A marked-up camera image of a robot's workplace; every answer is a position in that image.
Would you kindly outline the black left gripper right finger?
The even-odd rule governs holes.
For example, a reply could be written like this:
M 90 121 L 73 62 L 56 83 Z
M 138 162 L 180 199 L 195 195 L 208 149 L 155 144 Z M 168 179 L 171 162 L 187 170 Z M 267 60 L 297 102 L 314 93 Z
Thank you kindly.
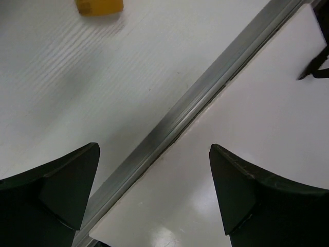
M 328 246 L 328 190 L 283 178 L 218 144 L 209 159 L 232 246 Z

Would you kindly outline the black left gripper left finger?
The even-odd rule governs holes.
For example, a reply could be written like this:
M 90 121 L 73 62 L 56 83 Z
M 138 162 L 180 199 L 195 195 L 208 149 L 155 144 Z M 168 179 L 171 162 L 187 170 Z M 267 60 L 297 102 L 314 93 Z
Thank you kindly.
M 71 246 L 99 158 L 99 145 L 89 143 L 1 180 L 1 246 Z

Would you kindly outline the aluminium table edge rail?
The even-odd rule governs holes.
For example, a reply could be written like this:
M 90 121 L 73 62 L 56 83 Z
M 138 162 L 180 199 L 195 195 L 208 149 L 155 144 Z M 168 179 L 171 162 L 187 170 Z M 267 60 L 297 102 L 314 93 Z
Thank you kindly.
M 304 3 L 270 1 L 256 15 L 92 195 L 73 246 L 97 243 L 89 236 L 90 230 Z

